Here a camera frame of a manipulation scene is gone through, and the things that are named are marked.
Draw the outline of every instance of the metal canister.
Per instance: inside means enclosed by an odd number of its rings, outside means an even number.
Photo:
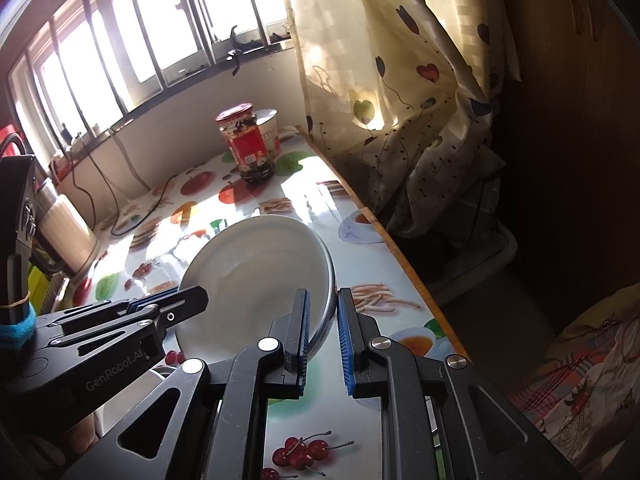
[[[276,124],[276,110],[258,110],[255,113],[258,127],[264,139],[264,145],[273,160],[280,153],[280,137],[278,136],[278,125]]]
[[[258,182],[273,174],[274,163],[262,138],[251,103],[221,112],[216,117],[216,122],[243,179]]]

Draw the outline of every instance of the red jar label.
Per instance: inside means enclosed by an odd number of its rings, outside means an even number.
[[[248,168],[250,164],[261,166],[266,160],[267,148],[258,126],[254,126],[240,137],[229,139],[228,143],[241,170]]]

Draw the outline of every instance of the wooden table edge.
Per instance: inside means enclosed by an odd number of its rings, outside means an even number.
[[[449,341],[453,345],[453,348],[455,349],[455,351],[458,354],[463,355],[464,357],[470,359],[469,354],[466,352],[465,347],[462,345],[460,339],[454,332],[453,327],[449,324],[449,321],[440,310],[440,307],[438,306],[436,301],[433,299],[433,296],[431,295],[427,287],[424,285],[420,277],[418,277],[418,274],[415,272],[414,268],[411,266],[409,261],[404,257],[404,254],[402,254],[402,251],[398,248],[398,246],[393,241],[389,233],[386,232],[386,229],[383,227],[383,225],[378,221],[376,216],[373,214],[371,209],[369,209],[362,203],[362,201],[358,198],[354,190],[351,189],[351,186],[349,186],[349,184],[343,179],[340,173],[338,173],[335,170],[333,165],[326,159],[324,154],[314,144],[313,139],[311,139],[311,137],[307,135],[306,131],[303,130],[302,127],[300,126],[296,126],[296,129],[298,130],[300,135],[305,138],[306,142],[311,146],[314,152],[316,152],[316,155],[318,155],[322,159],[322,161],[334,172],[334,175],[336,176],[340,184],[344,187],[349,197],[353,200],[354,204],[360,209],[360,211],[362,211],[362,214],[367,218],[367,220],[369,220],[369,223],[382,237],[386,246],[389,248],[389,251],[391,251],[391,254],[393,254],[394,258],[398,261],[398,263],[402,267],[402,270],[404,270],[404,273],[407,275],[407,277],[415,287],[415,290],[418,291],[418,294],[420,294],[420,297],[422,298],[424,303],[427,305],[428,309],[431,311],[435,319],[438,321],[444,333],[449,338]]]

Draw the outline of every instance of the wall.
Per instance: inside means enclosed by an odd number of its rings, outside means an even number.
[[[304,125],[305,107],[293,49],[278,52],[204,80],[124,126],[118,133],[136,171],[151,187],[194,166],[226,147],[216,115],[235,104],[252,102],[255,109],[275,108],[280,126]],[[133,177],[117,144],[108,139],[92,152],[100,169],[119,188],[135,198],[145,192]],[[94,165],[85,158],[76,167],[76,183],[94,197],[98,221],[114,214],[113,198]],[[69,174],[59,187],[91,225],[91,204]],[[127,198],[116,190],[120,205]]]

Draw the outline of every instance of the metal screw head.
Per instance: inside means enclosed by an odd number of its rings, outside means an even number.
[[[204,367],[200,359],[187,359],[182,363],[182,371],[186,374],[197,374]]]
[[[462,355],[452,354],[447,357],[447,365],[455,370],[462,370],[466,366],[466,359]]]
[[[377,350],[386,350],[391,346],[391,339],[384,336],[373,337],[369,344]]]
[[[258,341],[258,348],[263,352],[270,352],[271,350],[275,350],[279,344],[280,343],[277,339],[273,337],[265,337]]]

